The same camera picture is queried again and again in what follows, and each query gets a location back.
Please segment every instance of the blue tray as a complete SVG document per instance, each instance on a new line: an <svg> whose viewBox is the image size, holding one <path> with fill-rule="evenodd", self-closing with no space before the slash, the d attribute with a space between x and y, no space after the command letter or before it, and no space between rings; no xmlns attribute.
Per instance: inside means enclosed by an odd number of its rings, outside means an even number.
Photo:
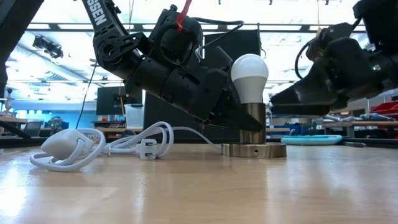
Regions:
<svg viewBox="0 0 398 224"><path fill-rule="evenodd" d="M339 143L343 137L340 135L319 136L284 136L282 143L296 146L331 146Z"/></svg>

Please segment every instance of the metal lamp base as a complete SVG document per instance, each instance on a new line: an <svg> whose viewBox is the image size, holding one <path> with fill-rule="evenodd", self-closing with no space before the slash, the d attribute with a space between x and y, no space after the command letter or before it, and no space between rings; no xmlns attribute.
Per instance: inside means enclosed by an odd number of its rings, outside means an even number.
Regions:
<svg viewBox="0 0 398 224"><path fill-rule="evenodd" d="M221 153L224 156L244 158L280 158L286 157L286 145L281 143L265 144L222 144Z"/></svg>

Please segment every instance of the light bulb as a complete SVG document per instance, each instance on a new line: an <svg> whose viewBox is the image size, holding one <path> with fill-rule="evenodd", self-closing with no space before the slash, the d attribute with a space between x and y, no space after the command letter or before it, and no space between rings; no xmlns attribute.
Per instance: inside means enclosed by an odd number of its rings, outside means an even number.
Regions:
<svg viewBox="0 0 398 224"><path fill-rule="evenodd" d="M258 55L240 56L231 69L231 79L241 103L262 103L262 92L268 79L268 67Z"/></svg>

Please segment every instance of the red zip tie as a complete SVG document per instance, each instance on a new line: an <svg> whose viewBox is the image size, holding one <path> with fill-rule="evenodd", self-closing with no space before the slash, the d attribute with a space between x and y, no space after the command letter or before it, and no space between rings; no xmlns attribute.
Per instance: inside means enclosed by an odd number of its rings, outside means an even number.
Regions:
<svg viewBox="0 0 398 224"><path fill-rule="evenodd" d="M177 20L175 21L177 23L177 25L178 25L178 29L177 30L179 32L181 32L182 29L183 29L181 23L185 19L185 16L187 16L187 14L188 14L188 10L189 10L189 7L191 5L191 2L192 2L192 0L186 0L185 1L184 8L182 9L182 12L177 16Z"/></svg>

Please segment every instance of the white plug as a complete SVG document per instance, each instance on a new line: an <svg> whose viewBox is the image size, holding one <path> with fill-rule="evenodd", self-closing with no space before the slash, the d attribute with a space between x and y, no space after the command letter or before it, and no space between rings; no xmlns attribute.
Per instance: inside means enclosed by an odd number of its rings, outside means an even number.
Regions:
<svg viewBox="0 0 398 224"><path fill-rule="evenodd" d="M156 140L155 139L143 139L138 145L139 157L142 160L154 160L156 159Z"/></svg>
<svg viewBox="0 0 398 224"><path fill-rule="evenodd" d="M68 159L76 149L79 139L84 142L82 154L88 154L94 142L76 129L66 129L50 136L43 143L41 150L58 160Z"/></svg>

